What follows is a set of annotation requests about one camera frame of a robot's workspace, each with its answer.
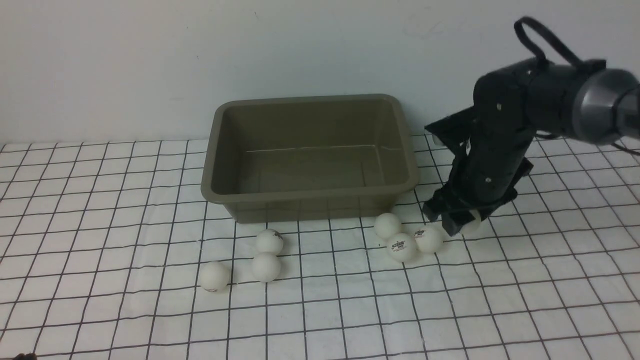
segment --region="white grid mat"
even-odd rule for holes
[[[452,155],[413,136],[411,231]],[[627,142],[639,148],[637,142]],[[269,224],[253,237],[200,195],[206,142],[6,145],[0,152],[0,358],[640,359],[640,166],[612,147],[534,142],[535,167],[470,239],[393,262],[371,218]],[[233,286],[197,286],[223,261]]]

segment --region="white ping pong ball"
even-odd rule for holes
[[[469,210],[469,212],[474,216],[475,220],[466,223],[462,226],[462,229],[460,229],[460,234],[464,235],[465,237],[473,235],[473,233],[478,231],[478,229],[480,228],[480,224],[482,224],[482,219],[478,210],[473,209]]]
[[[387,243],[389,256],[400,263],[413,259],[417,250],[418,245],[413,239],[413,236],[404,233],[393,235]]]
[[[231,271],[222,263],[211,261],[200,269],[200,287],[212,293],[222,291],[231,279]]]
[[[387,240],[402,232],[402,222],[395,214],[384,213],[376,218],[373,230],[381,239]]]
[[[251,271],[260,282],[274,281],[280,275],[280,260],[270,252],[261,252],[253,258]]]
[[[284,239],[279,232],[266,229],[255,237],[255,250],[257,252],[270,252],[278,255],[284,246]]]
[[[442,246],[445,240],[444,229],[437,225],[428,224],[413,234],[413,239],[418,245],[418,250],[426,254],[432,254]]]

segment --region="black robotic arm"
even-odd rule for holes
[[[568,65],[549,61],[523,25]],[[475,220],[470,211],[484,220],[516,198],[514,186],[533,167],[524,156],[535,136],[596,145],[622,136],[640,139],[640,84],[633,74],[607,69],[605,60],[580,60],[533,18],[523,17],[514,28],[534,57],[484,75],[472,107],[425,127],[455,155],[448,182],[422,207],[430,221],[442,215],[451,236]]]

